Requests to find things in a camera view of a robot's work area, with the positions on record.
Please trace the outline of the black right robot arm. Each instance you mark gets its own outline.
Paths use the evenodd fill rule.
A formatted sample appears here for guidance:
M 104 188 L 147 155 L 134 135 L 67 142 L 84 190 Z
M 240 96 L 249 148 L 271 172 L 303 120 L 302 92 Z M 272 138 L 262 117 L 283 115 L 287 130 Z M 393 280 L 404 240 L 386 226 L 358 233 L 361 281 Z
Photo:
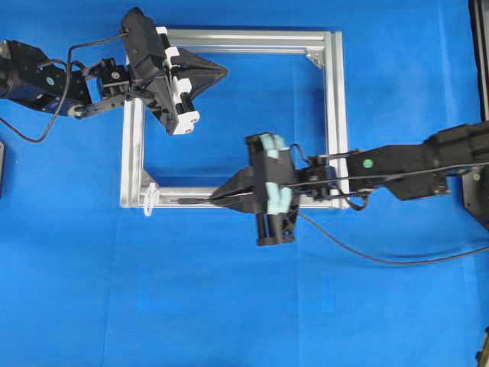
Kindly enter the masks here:
M 387 188 L 398 200 L 442 194 L 447 176 L 488 163 L 488 123 L 441 130 L 417 145 L 310 156 L 300 169 L 279 135 L 245 139 L 248 166 L 209 197 L 212 205 L 255 215 L 259 246 L 294 240 L 300 197 L 368 199 Z

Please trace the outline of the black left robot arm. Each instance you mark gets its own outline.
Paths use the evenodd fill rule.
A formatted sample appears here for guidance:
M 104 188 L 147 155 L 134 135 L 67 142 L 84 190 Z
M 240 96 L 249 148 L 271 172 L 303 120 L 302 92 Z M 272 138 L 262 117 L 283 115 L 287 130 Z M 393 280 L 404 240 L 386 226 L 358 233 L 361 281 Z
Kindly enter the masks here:
M 189 134 L 200 119 L 193 100 L 226 77 L 225 67 L 186 49 L 165 34 L 162 67 L 147 79 L 131 66 L 102 59 L 87 67 L 78 60 L 50 59 L 34 46 L 1 42 L 1 98 L 23 107 L 84 119 L 140 99 L 169 135 Z

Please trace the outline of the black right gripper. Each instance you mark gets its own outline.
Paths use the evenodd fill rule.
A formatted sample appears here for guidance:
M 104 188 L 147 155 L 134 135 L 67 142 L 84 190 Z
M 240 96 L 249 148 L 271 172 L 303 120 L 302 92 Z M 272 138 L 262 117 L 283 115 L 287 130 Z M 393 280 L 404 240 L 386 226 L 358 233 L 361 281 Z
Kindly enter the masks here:
M 294 242 L 300 196 L 290 187 L 297 182 L 290 147 L 271 133 L 248 136 L 245 143 L 249 167 L 215 190 L 211 204 L 255 214 L 259 246 Z

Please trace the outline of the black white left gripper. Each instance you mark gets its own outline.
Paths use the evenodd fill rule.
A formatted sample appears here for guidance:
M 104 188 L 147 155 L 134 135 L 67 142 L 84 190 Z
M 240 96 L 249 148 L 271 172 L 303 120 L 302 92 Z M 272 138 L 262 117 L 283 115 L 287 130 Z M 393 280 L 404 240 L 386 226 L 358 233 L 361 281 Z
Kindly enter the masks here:
M 159 36 L 166 54 L 164 69 L 153 79 L 144 81 L 135 77 L 129 64 L 131 81 L 128 95 L 141 99 L 165 127 L 167 134 L 189 134 L 200 118 L 193 107 L 193 100 L 224 79 L 228 69 L 187 49 L 177 49 L 170 44 L 166 31 Z M 172 61 L 174 57 L 178 57 L 179 65 Z

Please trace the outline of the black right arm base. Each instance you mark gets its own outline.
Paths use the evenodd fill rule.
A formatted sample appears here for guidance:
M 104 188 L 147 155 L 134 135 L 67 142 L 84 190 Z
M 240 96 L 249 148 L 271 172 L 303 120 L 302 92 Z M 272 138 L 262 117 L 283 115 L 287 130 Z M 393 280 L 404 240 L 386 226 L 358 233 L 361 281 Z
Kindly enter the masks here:
M 481 121 L 488 122 L 488 1 L 469 1 L 474 57 L 478 70 Z M 462 178 L 465 209 L 488 230 L 488 166 Z

